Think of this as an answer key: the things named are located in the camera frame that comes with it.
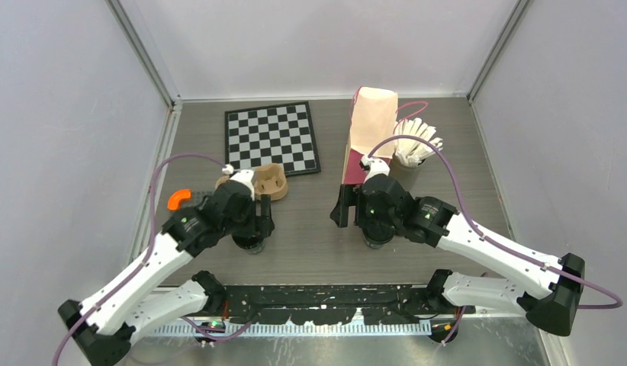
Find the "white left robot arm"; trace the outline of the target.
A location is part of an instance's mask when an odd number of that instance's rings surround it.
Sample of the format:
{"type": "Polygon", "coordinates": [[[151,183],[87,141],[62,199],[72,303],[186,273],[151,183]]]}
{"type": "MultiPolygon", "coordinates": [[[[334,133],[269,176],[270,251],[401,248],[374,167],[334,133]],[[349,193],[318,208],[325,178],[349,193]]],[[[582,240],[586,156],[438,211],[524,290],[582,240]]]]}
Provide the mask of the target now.
{"type": "Polygon", "coordinates": [[[260,252],[274,228],[270,196],[255,194],[250,181],[231,179],[199,204],[176,210],[141,256],[90,297],[62,303],[58,314],[89,364],[116,365],[160,326],[223,309],[227,291],[205,270],[148,300],[168,276],[226,236],[247,252],[260,252]]]}

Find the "black coffee cup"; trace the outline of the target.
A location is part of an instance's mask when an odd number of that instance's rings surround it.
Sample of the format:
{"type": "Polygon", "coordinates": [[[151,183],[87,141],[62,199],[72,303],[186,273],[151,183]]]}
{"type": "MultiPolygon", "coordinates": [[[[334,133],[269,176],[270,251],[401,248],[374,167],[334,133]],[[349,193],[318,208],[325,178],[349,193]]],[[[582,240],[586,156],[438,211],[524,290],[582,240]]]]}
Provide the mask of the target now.
{"type": "Polygon", "coordinates": [[[374,233],[367,230],[362,231],[363,241],[367,247],[371,249],[379,249],[385,244],[388,244],[395,236],[393,231],[387,231],[384,233],[374,233]]]}
{"type": "Polygon", "coordinates": [[[251,255],[257,255],[265,248],[264,239],[261,237],[241,238],[238,236],[234,236],[233,242],[236,244],[237,247],[251,255]]]}

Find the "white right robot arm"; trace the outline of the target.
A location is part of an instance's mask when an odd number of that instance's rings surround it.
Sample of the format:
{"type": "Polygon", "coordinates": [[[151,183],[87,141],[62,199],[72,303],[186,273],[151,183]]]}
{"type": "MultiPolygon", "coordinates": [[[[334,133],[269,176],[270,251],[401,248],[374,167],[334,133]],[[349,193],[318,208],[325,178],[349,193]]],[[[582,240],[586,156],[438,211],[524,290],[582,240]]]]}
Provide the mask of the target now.
{"type": "Polygon", "coordinates": [[[470,226],[455,206],[436,197],[413,197],[395,179],[376,175],[364,184],[341,185],[330,219],[346,227],[349,209],[368,246],[380,248],[395,236],[461,255],[498,273],[480,278],[436,270],[426,305],[436,313],[450,307],[487,307],[523,315],[535,327],[569,336],[580,308],[585,261],[527,249],[479,224],[470,226]]]}

